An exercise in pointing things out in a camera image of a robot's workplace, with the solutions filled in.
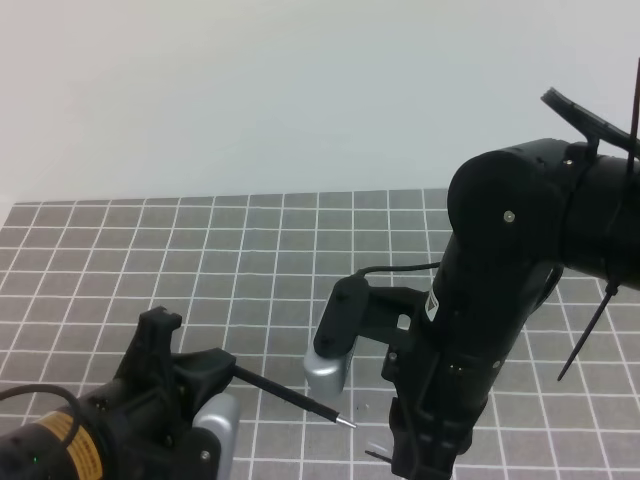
gray grid mat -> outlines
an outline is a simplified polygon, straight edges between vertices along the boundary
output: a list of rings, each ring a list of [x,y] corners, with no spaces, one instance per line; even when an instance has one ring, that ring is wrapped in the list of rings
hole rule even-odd
[[[14,207],[0,230],[0,388],[108,381],[137,315],[184,317],[174,349],[223,346],[239,363],[307,391],[302,355],[334,282],[373,264],[437,261],[450,235],[444,190],[114,200]],[[427,290],[431,275],[378,275]],[[527,323],[458,461],[466,479],[640,478],[640,295],[622,289],[562,383],[555,378],[602,298],[567,273]],[[364,454],[391,446],[385,349],[361,341],[334,406],[352,432],[247,385],[234,480],[390,479]],[[0,431],[50,398],[0,404]]]

white wall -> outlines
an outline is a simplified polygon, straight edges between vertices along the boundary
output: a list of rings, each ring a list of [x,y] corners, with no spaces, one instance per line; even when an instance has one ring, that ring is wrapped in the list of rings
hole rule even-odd
[[[625,129],[637,0],[4,0],[6,200],[446,186],[579,139],[551,85]]]

white grid line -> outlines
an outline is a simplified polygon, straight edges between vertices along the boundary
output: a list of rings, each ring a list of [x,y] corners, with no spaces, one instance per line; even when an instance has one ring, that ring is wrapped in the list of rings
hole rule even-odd
[[[85,208],[85,207],[105,207],[106,205],[88,205],[88,204],[81,204],[78,205],[79,208]],[[50,208],[50,207],[55,207],[55,208],[70,208],[70,205],[49,205],[49,204],[40,204],[38,206],[36,205],[21,205],[21,204],[17,204],[14,205],[14,208],[36,208],[36,207],[42,207],[42,208]],[[178,205],[178,204],[166,204],[166,205],[148,205],[148,204],[144,204],[144,205],[109,205],[109,207],[113,207],[113,208],[138,208],[140,210],[143,209],[154,209],[154,208],[176,208],[180,207],[180,208],[194,208],[194,209],[198,209],[198,208],[211,208],[212,205]],[[251,208],[251,209],[256,209],[256,210],[279,210],[280,207],[265,207],[265,206],[256,206],[256,205],[213,205],[214,209],[218,209],[218,210],[239,210],[242,208]],[[285,210],[315,210],[314,207],[283,207]],[[335,210],[335,211],[348,211],[350,210],[350,208],[348,207],[320,207],[320,210]],[[386,211],[387,209],[385,208],[358,208],[358,210],[365,210],[368,212],[383,212]],[[416,207],[416,208],[393,208],[391,209],[394,212],[422,212],[422,208],[420,207]],[[428,212],[446,212],[447,209],[446,208],[429,208],[427,209]]]
[[[431,263],[431,241],[429,239],[429,222],[427,221],[427,204],[426,204],[426,200],[424,198],[424,190],[422,190],[422,208],[424,209],[424,231],[425,231],[425,237],[427,240],[427,263]],[[431,288],[433,288],[433,268],[429,269],[429,279],[430,279],[430,286],[429,286],[429,290],[431,290]]]
[[[314,303],[314,289],[315,289],[315,277],[316,277],[316,258],[317,258],[317,254],[316,254],[316,249],[318,248],[318,217],[320,215],[320,194],[316,194],[316,220],[315,220],[315,232],[313,234],[313,257],[312,257],[312,263],[311,263],[311,269],[312,269],[312,273],[311,273],[311,292],[310,292],[310,302],[309,302],[309,322],[307,327],[303,327],[303,328],[307,328],[307,345],[311,345],[311,341],[313,340],[311,338],[311,332],[313,330],[313,307],[315,305]],[[305,381],[304,382],[304,394],[305,395],[309,395],[309,384]],[[307,423],[308,423],[308,419],[307,419],[307,411],[303,410],[302,411],[302,441],[300,444],[300,472],[299,472],[299,480],[302,480],[302,476],[304,474],[304,444],[306,442],[306,435],[307,435]]]
[[[571,328],[571,326],[569,325],[569,317],[567,316],[566,309],[564,305],[562,305],[562,294],[560,293],[560,288],[558,287],[558,285],[556,285],[555,290],[556,290],[556,293],[558,294],[558,300],[560,300],[562,316],[564,317],[564,321],[565,321],[565,324],[567,325],[567,330],[568,330]],[[575,347],[575,341],[572,335],[570,335],[569,337],[570,337],[569,340],[571,341],[571,347],[573,348]],[[574,360],[574,368],[578,369],[578,372],[580,373],[580,378],[582,380],[582,384],[584,385],[584,391],[587,394],[585,398],[587,399],[587,403],[589,404],[589,411],[593,419],[593,424],[596,427],[596,435],[598,436],[598,443],[600,444],[600,451],[604,459],[604,465],[608,470],[607,471],[608,478],[609,480],[613,480],[613,476],[611,475],[611,469],[609,468],[610,467],[609,457],[607,456],[607,450],[604,448],[604,442],[602,441],[602,434],[598,424],[598,418],[596,416],[595,409],[593,408],[593,401],[591,400],[591,396],[589,395],[589,386],[587,385],[587,379],[584,375],[584,371],[582,370],[582,361],[578,357],[576,357],[576,359]]]
[[[389,201],[389,192],[387,192],[387,202]],[[355,240],[356,237],[356,232],[355,232],[355,193],[351,193],[351,272],[355,273]],[[389,237],[389,250],[391,250],[391,237]],[[354,364],[353,364],[353,360],[351,360],[351,366],[349,368],[349,383],[351,385],[351,390],[349,391],[349,419],[351,421],[355,420],[355,409],[353,406],[353,386],[355,385],[355,381],[353,379],[353,370],[354,370]],[[349,480],[354,480],[354,469],[353,469],[353,459],[354,459],[354,455],[355,455],[355,446],[354,446],[354,439],[355,436],[355,432],[353,431],[353,428],[349,429],[349,460],[351,461],[351,463],[349,464]]]
[[[598,289],[598,294],[600,295],[600,298],[604,298],[604,292],[602,291],[602,288],[600,287],[600,282],[597,279],[593,279],[594,282],[596,282],[596,288]],[[631,376],[631,371],[629,370],[629,364],[633,363],[633,362],[627,362],[626,357],[624,355],[624,352],[622,350],[622,345],[620,344],[620,339],[618,338],[618,333],[616,331],[616,326],[615,323],[613,322],[613,318],[611,318],[611,312],[609,312],[609,306],[607,306],[604,309],[604,314],[607,316],[607,320],[609,320],[609,324],[611,325],[611,333],[613,335],[613,338],[616,342],[616,347],[618,347],[618,353],[620,353],[620,358],[622,360],[622,365],[624,366],[624,371],[627,374],[627,380],[629,381],[629,385],[631,386],[631,392],[633,393],[634,397],[636,398],[636,406],[638,407],[638,410],[640,411],[640,399],[638,399],[638,392],[636,391],[636,386],[633,383],[633,377]]]
[[[284,195],[282,196],[282,203],[280,204],[280,229],[278,230],[278,240],[276,242],[276,254],[275,254],[275,260],[273,262],[273,273],[274,273],[274,278],[271,281],[271,298],[269,300],[269,315],[267,317],[267,335],[264,339],[264,351],[262,352],[262,371],[260,372],[262,376],[265,375],[265,371],[267,369],[267,349],[269,346],[269,326],[271,325],[271,315],[273,313],[273,300],[275,297],[275,289],[276,289],[276,279],[275,279],[275,273],[278,269],[278,253],[280,251],[280,239],[282,238],[282,219],[284,217]],[[260,406],[262,404],[262,390],[258,390],[258,406],[256,408],[256,418],[259,419],[260,418]],[[258,443],[258,424],[256,424],[256,427],[253,429],[253,443],[251,445],[251,458],[255,458],[256,456],[256,446]],[[249,478],[253,478],[253,466],[254,466],[254,462],[252,461],[249,464]]]
[[[560,471],[558,470],[558,458],[556,456],[556,449],[554,448],[553,436],[551,435],[551,430],[549,428],[549,418],[547,417],[547,409],[544,405],[544,397],[542,396],[542,388],[540,388],[540,379],[538,378],[538,370],[536,369],[536,364],[533,361],[533,358],[534,358],[533,349],[531,348],[531,341],[529,340],[529,333],[527,331],[526,325],[523,326],[522,332],[524,332],[524,339],[525,339],[525,342],[527,343],[527,351],[529,352],[529,357],[531,360],[531,368],[533,370],[533,379],[536,384],[536,390],[538,391],[540,408],[542,410],[542,419],[544,420],[545,430],[547,431],[547,439],[549,440],[549,450],[551,450],[551,460],[553,461],[553,466],[556,468],[556,479],[561,480]]]
[[[38,207],[33,215],[33,218],[31,219],[31,226],[33,226],[34,222],[36,221],[36,218],[38,218],[38,215],[40,214],[40,207]],[[24,246],[24,243],[26,242],[27,238],[29,237],[29,234],[31,233],[31,226],[27,229],[24,237],[22,238],[22,241],[20,242],[20,247],[18,249],[18,251],[16,252],[15,256],[13,257],[13,259],[11,260],[11,265],[9,267],[9,269],[13,268],[13,266],[16,263],[16,260],[18,259],[18,255],[20,253],[20,249],[22,249],[22,247]],[[62,235],[60,235],[60,238],[58,239],[58,242],[56,243],[56,246],[60,243],[60,240],[62,239]],[[9,278],[9,275],[5,275],[2,280],[0,281],[0,291],[2,291],[4,289],[4,286],[7,282],[7,278]],[[44,274],[42,275],[42,278],[40,278],[40,282],[38,283],[38,287],[36,288],[35,292],[37,294],[38,290],[40,290],[40,286],[42,285],[42,282],[44,280]],[[22,331],[22,327],[24,326],[25,322],[27,321],[27,316],[29,315],[29,311],[31,310],[31,307],[33,306],[33,302],[35,301],[36,297],[35,295],[33,295],[33,298],[31,298],[30,302],[29,302],[29,306],[27,307],[27,310],[24,312],[24,316],[22,317],[22,320],[19,323],[18,329],[15,333],[15,337],[13,337],[13,340],[11,341],[11,345],[9,346],[9,352],[11,352],[13,350],[13,348],[16,345],[16,342],[18,341],[18,336],[20,335],[20,332]],[[0,365],[0,378],[2,378],[2,373],[4,372],[5,366],[7,365],[7,362],[9,361],[9,357],[10,357],[11,353],[8,353],[7,355],[5,355],[4,360],[2,361],[2,365]]]
[[[209,212],[209,223],[213,221],[213,207],[210,207],[211,211]],[[182,329],[182,338],[180,338],[180,344],[178,346],[178,352],[182,352],[182,347],[184,346],[184,339],[187,338],[187,330],[189,325],[191,324],[191,309],[193,308],[193,299],[196,296],[196,291],[198,288],[198,281],[200,280],[200,272],[202,271],[202,262],[204,261],[205,250],[204,248],[207,245],[207,241],[209,240],[209,234],[211,233],[211,229],[207,229],[207,233],[204,236],[204,244],[202,245],[202,250],[200,251],[200,260],[198,261],[198,271],[196,272],[196,278],[193,281],[193,289],[191,290],[191,298],[189,299],[189,306],[187,307],[186,312],[186,320],[184,322],[184,328]],[[231,305],[229,305],[229,314],[231,313]]]
[[[109,214],[109,209],[107,209],[107,211],[105,212],[105,218],[107,218],[108,214]],[[137,226],[140,225],[141,221],[142,221],[142,213],[138,216]],[[127,253],[124,256],[123,265],[126,265],[127,261],[129,260],[129,255],[131,254],[133,242],[135,242],[137,235],[138,235],[138,230],[135,230],[135,233],[131,237],[131,242],[129,243],[129,248],[127,249]],[[102,333],[104,332],[105,326],[107,324],[107,319],[109,318],[111,307],[113,306],[113,302],[114,302],[114,299],[116,298],[118,288],[120,287],[120,281],[122,280],[122,276],[123,276],[123,272],[121,271],[120,274],[118,275],[118,279],[116,280],[116,284],[113,288],[113,294],[111,295],[111,297],[107,297],[109,298],[109,305],[107,305],[107,310],[104,314],[104,318],[102,319],[102,322],[100,322],[99,324],[100,330],[98,331],[98,337],[96,338],[96,341],[93,344],[93,351],[91,353],[91,356],[89,357],[89,361],[87,362],[87,368],[85,368],[84,370],[84,375],[82,376],[82,382],[80,384],[80,393],[79,393],[80,395],[83,394],[85,386],[87,384],[87,378],[89,376],[89,371],[91,370],[91,364],[93,363],[93,358],[95,357],[95,353],[98,350],[98,345],[100,345],[100,339],[102,338]]]
[[[504,452],[504,443],[502,441],[502,429],[500,428],[500,417],[498,416],[498,403],[496,402],[495,393],[493,388],[489,390],[489,395],[491,396],[491,403],[493,404],[493,416],[495,417],[496,426],[495,431],[496,436],[498,437],[498,448],[500,449],[500,460],[502,460],[503,465],[503,474],[505,480],[509,480],[509,473],[507,472],[507,456]]]
[[[250,197],[247,196],[247,206],[249,205],[249,202],[250,202]],[[240,250],[242,250],[242,247],[244,246],[244,237],[245,237],[245,232],[246,232],[246,227],[247,227],[247,219],[248,218],[249,218],[249,210],[245,207],[244,219],[242,220],[244,229],[242,230],[242,233],[240,234]],[[227,335],[229,334],[229,327],[231,325],[231,310],[233,309],[233,302],[238,300],[238,298],[236,298],[236,285],[238,283],[238,276],[239,276],[239,272],[240,272],[240,261],[241,261],[241,259],[242,259],[242,253],[238,252],[238,258],[236,260],[236,271],[232,274],[233,275],[233,285],[231,286],[231,295],[228,298],[228,300],[229,300],[229,311],[227,312],[227,323],[226,323],[225,329],[224,329],[224,337],[222,338],[222,348],[226,348],[226,346],[227,346]]]

screwdriver tip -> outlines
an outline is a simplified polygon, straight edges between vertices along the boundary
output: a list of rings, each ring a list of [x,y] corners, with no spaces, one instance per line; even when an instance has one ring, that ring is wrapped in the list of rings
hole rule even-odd
[[[349,427],[349,428],[356,428],[357,427],[357,425],[355,423],[350,422],[349,420],[344,418],[342,415],[338,415],[336,417],[336,424],[344,425],[345,427]]]
[[[562,367],[562,370],[560,371],[560,375],[558,375],[558,382],[560,382],[564,378],[564,374],[567,373],[567,370],[569,370],[571,363],[572,363],[572,360],[569,360],[567,363],[564,364],[564,367]]]

black cable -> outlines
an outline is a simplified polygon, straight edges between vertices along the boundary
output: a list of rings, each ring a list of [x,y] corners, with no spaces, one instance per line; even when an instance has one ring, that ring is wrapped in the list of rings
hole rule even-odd
[[[564,267],[562,265],[556,265],[555,267],[553,267],[553,270],[551,270],[551,273],[547,278],[547,282],[544,285],[544,289],[542,290],[542,293],[540,294],[540,298],[538,298],[538,302],[536,303],[536,306],[534,307],[532,313],[535,312],[538,308],[542,306],[544,302],[547,301],[549,296],[555,290],[556,285],[558,285],[558,283],[560,282],[560,279],[562,278],[563,273],[564,273]]]
[[[376,266],[361,268],[355,273],[357,277],[364,277],[367,273],[377,272],[415,272],[418,270],[431,270],[432,268],[438,268],[440,262],[423,263],[420,265],[405,265],[405,266]]]
[[[600,320],[602,312],[604,312],[604,309],[607,307],[609,300],[611,300],[611,298],[618,293],[618,285],[620,284],[617,280],[610,281],[607,285],[606,293],[604,295],[604,298],[602,299],[602,302],[600,302],[600,305],[598,306],[596,313],[593,314],[589,325],[587,325],[587,328],[585,328],[584,332],[582,332],[578,343],[576,343],[576,346],[573,348],[571,355],[569,355],[567,362],[564,364],[564,367],[562,367],[560,375],[558,375],[558,381],[562,380],[562,377],[564,377],[564,374],[567,373],[567,370],[569,370],[569,367],[573,363],[573,360],[578,356],[578,353],[582,349],[584,342],[587,341],[587,338],[589,338],[591,331],[596,326],[596,323],[598,323],[598,320]]]
[[[6,400],[8,398],[17,397],[18,395],[24,395],[27,393],[50,393],[52,395],[57,395],[58,397],[64,398],[67,403],[69,403],[69,407],[71,408],[71,428],[67,432],[67,436],[52,448],[49,453],[44,457],[43,460],[35,463],[31,469],[28,469],[24,474],[23,478],[31,478],[32,476],[36,476],[36,473],[46,473],[47,467],[51,466],[57,457],[64,455],[65,450],[78,433],[80,429],[80,421],[82,418],[82,410],[80,408],[80,402],[78,399],[71,393],[69,390],[63,387],[59,387],[57,385],[45,385],[45,384],[36,384],[33,383],[31,385],[20,385],[18,387],[9,388],[3,392],[0,392],[0,402],[2,400]]]

